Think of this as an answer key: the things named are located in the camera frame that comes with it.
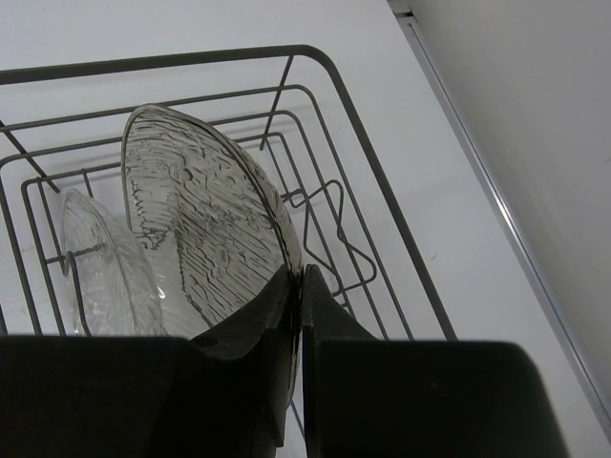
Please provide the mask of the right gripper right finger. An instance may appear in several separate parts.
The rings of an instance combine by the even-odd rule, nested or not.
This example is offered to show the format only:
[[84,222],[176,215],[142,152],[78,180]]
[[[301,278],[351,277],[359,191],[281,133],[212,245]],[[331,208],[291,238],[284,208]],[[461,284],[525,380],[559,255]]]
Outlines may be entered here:
[[518,345],[384,341],[303,278],[303,393],[311,457],[564,457],[536,365]]

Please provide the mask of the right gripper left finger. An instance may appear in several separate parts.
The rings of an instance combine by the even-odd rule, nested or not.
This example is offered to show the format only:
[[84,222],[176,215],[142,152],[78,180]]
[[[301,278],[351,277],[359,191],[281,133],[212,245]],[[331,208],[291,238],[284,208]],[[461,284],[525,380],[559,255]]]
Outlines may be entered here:
[[197,338],[1,341],[5,457],[270,457],[296,355],[294,283],[276,273]]

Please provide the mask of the clear plate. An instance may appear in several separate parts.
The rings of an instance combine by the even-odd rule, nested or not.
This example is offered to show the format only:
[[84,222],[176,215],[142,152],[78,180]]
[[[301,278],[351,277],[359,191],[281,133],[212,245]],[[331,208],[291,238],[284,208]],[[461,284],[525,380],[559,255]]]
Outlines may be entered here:
[[94,198],[71,189],[63,201],[62,228],[74,333],[165,336],[152,267],[126,224]]

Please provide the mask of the smoky plate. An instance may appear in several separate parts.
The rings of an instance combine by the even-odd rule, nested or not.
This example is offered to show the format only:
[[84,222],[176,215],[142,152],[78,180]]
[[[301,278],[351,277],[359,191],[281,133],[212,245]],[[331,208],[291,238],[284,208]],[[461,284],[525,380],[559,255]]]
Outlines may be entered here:
[[168,300],[219,330],[274,276],[299,287],[302,252],[282,198],[234,140],[188,114],[143,105],[121,143],[129,226]]

